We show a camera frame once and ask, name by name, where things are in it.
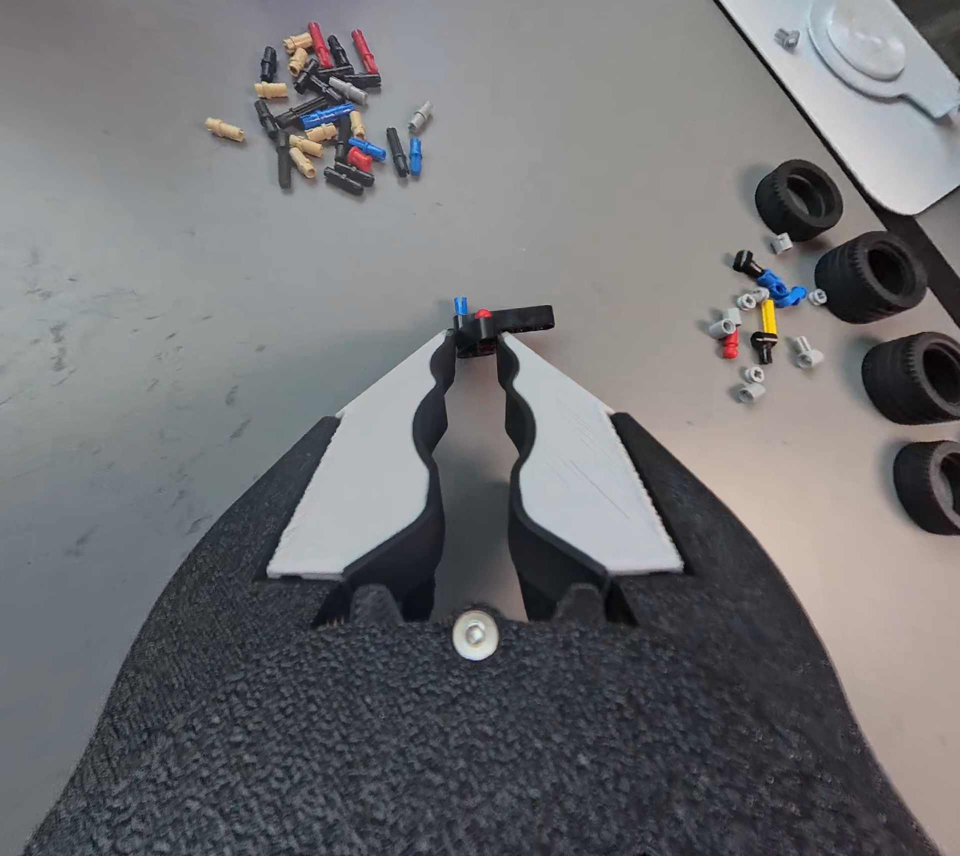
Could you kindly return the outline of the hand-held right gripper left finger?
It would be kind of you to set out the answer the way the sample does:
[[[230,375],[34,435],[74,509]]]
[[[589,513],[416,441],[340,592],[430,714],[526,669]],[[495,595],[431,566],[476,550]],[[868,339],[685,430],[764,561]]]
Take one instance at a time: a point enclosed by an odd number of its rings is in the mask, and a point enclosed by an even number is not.
[[[268,561],[270,580],[334,584],[319,619],[347,615],[371,585],[402,619],[429,619],[446,537],[434,453],[454,375],[453,330],[442,330],[321,423],[317,468]]]

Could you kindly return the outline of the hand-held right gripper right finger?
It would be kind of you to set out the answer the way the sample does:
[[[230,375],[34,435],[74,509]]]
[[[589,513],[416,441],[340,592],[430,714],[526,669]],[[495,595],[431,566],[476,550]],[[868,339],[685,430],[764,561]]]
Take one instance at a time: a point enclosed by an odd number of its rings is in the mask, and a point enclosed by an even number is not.
[[[526,618],[552,620],[570,591],[618,620],[621,578],[677,575],[685,561],[618,431],[612,408],[516,336],[498,337],[510,469],[508,545]]]

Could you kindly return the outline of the short black holed brick beam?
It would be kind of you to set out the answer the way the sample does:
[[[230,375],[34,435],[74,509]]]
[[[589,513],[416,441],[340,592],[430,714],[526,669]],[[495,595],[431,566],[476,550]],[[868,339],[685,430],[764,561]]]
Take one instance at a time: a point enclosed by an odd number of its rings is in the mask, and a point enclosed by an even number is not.
[[[458,296],[453,300],[453,309],[456,330],[476,323],[492,326],[498,333],[527,333],[551,330],[556,325],[553,307],[549,305],[470,312],[467,298]]]

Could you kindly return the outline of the grey desk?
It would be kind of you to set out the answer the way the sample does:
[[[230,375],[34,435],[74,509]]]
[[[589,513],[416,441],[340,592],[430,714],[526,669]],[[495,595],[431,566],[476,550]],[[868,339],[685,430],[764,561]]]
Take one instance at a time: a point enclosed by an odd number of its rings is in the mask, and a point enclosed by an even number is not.
[[[318,22],[382,74],[370,133],[425,101],[423,176],[276,182],[265,46]],[[753,406],[704,331],[768,248],[759,179],[840,187],[880,224],[714,0],[2,0],[2,854],[66,786],[153,603],[321,417],[472,307],[629,412],[762,543],[870,746],[958,854],[958,539],[904,514],[910,437],[871,406],[875,341],[954,334],[929,295],[859,329],[803,306]]]

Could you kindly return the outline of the scatter of small brick connectors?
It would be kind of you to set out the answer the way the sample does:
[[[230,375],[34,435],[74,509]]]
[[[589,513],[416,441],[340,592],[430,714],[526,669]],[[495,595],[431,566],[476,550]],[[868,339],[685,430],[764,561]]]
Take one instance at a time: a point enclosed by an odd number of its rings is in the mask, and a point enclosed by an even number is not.
[[[781,275],[758,262],[749,249],[733,255],[731,268],[746,277],[751,288],[740,292],[730,306],[717,310],[704,325],[704,332],[715,343],[717,358],[739,361],[742,345],[753,352],[755,361],[741,368],[740,382],[731,391],[738,404],[753,406],[766,392],[767,369],[781,341],[778,312],[803,303],[822,308],[829,297],[822,287],[788,285]]]

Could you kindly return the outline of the black rubber toy tyre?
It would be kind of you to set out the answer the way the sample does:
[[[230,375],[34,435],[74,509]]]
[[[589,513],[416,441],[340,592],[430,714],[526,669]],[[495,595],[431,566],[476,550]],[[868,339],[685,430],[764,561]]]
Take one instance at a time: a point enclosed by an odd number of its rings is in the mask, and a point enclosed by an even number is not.
[[[826,252],[814,281],[826,293],[826,307],[856,325],[879,322],[916,308],[929,278],[912,249],[899,237],[871,231]]]
[[[894,489],[910,519],[923,530],[959,534],[959,444],[914,442],[894,458]]]
[[[870,402],[897,425],[959,420],[959,343],[946,334],[911,334],[872,347],[861,377]]]
[[[819,238],[844,214],[844,200],[834,179],[804,160],[786,161],[758,183],[754,202],[766,227],[793,242]]]

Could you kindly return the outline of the pile of small connector pins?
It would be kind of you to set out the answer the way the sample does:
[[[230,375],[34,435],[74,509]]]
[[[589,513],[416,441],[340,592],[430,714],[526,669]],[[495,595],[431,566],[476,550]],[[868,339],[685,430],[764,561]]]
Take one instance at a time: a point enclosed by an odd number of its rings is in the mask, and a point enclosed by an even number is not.
[[[353,198],[377,184],[379,166],[402,183],[424,175],[423,134],[434,116],[425,101],[402,133],[370,133],[364,112],[383,86],[375,55],[360,29],[348,51],[318,22],[282,40],[282,53],[265,46],[253,83],[252,110],[274,158],[278,188],[291,192],[295,177],[322,182]]]

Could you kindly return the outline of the silver monitor stand base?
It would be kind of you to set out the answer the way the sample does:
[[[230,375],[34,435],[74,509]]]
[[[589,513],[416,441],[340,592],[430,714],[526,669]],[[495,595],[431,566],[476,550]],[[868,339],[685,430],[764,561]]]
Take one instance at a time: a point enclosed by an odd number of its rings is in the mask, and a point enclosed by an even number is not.
[[[872,200],[913,216],[958,189],[958,78],[894,0],[717,1]]]

